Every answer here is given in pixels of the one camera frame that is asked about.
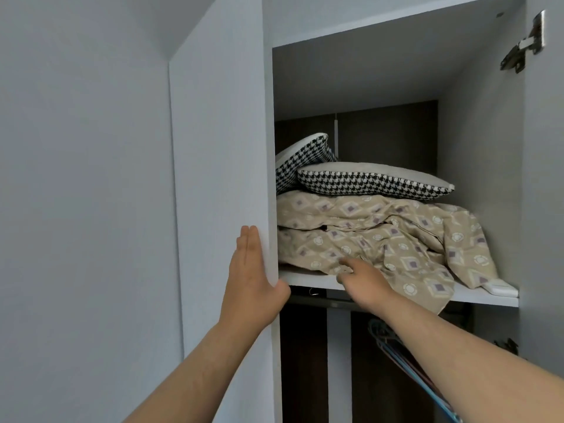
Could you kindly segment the person's left hand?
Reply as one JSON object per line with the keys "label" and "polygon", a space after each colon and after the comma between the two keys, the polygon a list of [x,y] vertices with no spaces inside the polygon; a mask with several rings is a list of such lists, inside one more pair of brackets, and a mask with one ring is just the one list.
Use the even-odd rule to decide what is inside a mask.
{"label": "person's left hand", "polygon": [[220,325],[248,333],[263,331],[282,310],[271,307],[274,285],[266,275],[258,228],[243,226],[229,264]]}

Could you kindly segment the person's right hand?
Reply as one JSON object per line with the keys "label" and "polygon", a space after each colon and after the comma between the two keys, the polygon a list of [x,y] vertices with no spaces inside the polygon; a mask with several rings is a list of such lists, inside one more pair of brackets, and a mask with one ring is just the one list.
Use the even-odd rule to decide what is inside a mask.
{"label": "person's right hand", "polygon": [[384,317],[390,304],[397,298],[397,293],[383,274],[370,263],[368,275],[362,283],[353,281],[343,287],[356,304],[378,317]]}

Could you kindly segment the beige patterned duvet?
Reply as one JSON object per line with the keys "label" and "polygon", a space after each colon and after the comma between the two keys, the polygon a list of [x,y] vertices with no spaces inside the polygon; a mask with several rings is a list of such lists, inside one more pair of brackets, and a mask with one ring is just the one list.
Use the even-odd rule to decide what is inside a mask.
{"label": "beige patterned duvet", "polygon": [[277,197],[277,223],[280,263],[337,275],[340,258],[360,258],[436,314],[455,279],[470,289],[498,279],[481,225],[458,206],[290,191]]}

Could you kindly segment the person's left forearm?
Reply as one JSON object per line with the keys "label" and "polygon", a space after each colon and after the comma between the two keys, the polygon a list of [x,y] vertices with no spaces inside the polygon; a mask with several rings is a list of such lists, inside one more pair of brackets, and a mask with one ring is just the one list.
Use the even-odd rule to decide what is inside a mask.
{"label": "person's left forearm", "polygon": [[220,319],[123,423],[212,423],[244,357],[271,321]]}

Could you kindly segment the person's right forearm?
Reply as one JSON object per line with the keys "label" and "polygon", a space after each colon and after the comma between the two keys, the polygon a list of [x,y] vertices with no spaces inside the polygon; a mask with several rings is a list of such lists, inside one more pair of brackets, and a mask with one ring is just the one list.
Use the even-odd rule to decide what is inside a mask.
{"label": "person's right forearm", "polygon": [[564,423],[564,379],[394,291],[354,299],[398,334],[464,423]]}

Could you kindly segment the white wardrobe shelf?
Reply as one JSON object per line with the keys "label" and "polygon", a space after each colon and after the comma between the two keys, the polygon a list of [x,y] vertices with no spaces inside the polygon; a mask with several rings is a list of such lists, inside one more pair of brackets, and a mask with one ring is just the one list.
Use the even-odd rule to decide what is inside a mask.
{"label": "white wardrobe shelf", "polygon": [[[344,291],[342,284],[340,284],[333,275],[301,270],[293,266],[280,266],[278,270],[278,277],[285,280],[291,286]],[[454,295],[451,301],[475,305],[495,305],[511,308],[519,307],[518,298],[495,296],[483,288],[469,289],[459,282],[455,282]]]}

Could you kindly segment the long houndstooth pillow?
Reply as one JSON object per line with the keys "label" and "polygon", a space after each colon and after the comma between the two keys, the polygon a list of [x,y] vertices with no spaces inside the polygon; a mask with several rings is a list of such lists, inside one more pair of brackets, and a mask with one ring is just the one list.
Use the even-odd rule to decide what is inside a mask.
{"label": "long houndstooth pillow", "polygon": [[312,193],[325,196],[379,195],[433,201],[455,185],[433,175],[377,163],[326,162],[301,167],[297,179]]}

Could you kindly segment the bundle of coloured clothes hangers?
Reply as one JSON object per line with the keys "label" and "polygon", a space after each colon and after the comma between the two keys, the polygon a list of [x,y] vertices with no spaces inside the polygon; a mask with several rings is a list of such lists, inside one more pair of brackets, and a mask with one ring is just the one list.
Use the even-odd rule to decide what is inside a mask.
{"label": "bundle of coloured clothes hangers", "polygon": [[450,423],[464,423],[391,327],[381,319],[370,319],[368,331],[377,347],[433,399]]}

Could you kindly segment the small houndstooth pillow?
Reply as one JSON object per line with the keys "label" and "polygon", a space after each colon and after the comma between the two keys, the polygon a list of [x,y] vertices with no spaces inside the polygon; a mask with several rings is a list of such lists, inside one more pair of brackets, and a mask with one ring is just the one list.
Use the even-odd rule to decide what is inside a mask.
{"label": "small houndstooth pillow", "polygon": [[309,135],[276,155],[276,195],[299,188],[297,170],[308,165],[337,162],[328,134]]}

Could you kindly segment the white remote control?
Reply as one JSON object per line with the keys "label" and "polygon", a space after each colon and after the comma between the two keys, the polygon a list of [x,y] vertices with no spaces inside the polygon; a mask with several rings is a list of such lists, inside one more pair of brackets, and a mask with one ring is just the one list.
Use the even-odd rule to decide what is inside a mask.
{"label": "white remote control", "polygon": [[493,296],[506,298],[519,297],[519,291],[517,288],[499,278],[490,278],[489,280],[481,283],[481,287]]}

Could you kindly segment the white wardrobe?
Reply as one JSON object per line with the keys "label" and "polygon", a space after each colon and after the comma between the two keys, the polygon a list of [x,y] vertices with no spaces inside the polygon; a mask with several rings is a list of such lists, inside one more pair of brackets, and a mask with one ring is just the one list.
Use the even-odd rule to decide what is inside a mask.
{"label": "white wardrobe", "polygon": [[[478,216],[518,289],[525,69],[500,63],[531,31],[526,1],[269,0],[267,15],[273,136],[275,120],[438,100],[431,155],[456,187],[446,202]],[[478,315],[480,334],[512,328],[520,346],[520,314]]]}

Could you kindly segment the white hinged wardrobe door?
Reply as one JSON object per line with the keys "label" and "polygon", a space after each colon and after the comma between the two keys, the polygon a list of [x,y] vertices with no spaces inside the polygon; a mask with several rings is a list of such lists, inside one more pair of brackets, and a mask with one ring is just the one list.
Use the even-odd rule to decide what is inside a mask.
{"label": "white hinged wardrobe door", "polygon": [[545,48],[525,75],[521,355],[564,378],[564,0],[527,0],[545,13]]}

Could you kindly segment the large metal door hinge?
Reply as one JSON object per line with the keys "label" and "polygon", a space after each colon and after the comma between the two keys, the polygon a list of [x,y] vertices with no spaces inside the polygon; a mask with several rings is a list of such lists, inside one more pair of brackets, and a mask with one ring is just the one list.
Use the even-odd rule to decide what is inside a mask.
{"label": "large metal door hinge", "polygon": [[543,51],[546,46],[545,22],[546,10],[542,10],[533,18],[528,37],[520,40],[502,59],[500,70],[514,70],[519,74],[526,67],[527,52],[537,55]]}

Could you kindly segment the metal clothes rail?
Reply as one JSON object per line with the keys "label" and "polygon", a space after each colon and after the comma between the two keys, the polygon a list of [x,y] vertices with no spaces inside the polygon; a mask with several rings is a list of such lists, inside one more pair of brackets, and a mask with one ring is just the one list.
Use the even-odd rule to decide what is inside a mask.
{"label": "metal clothes rail", "polygon": [[321,296],[297,296],[291,295],[287,301],[288,305],[307,305],[320,308],[334,308],[336,310],[362,312],[363,310],[353,301],[334,299]]}

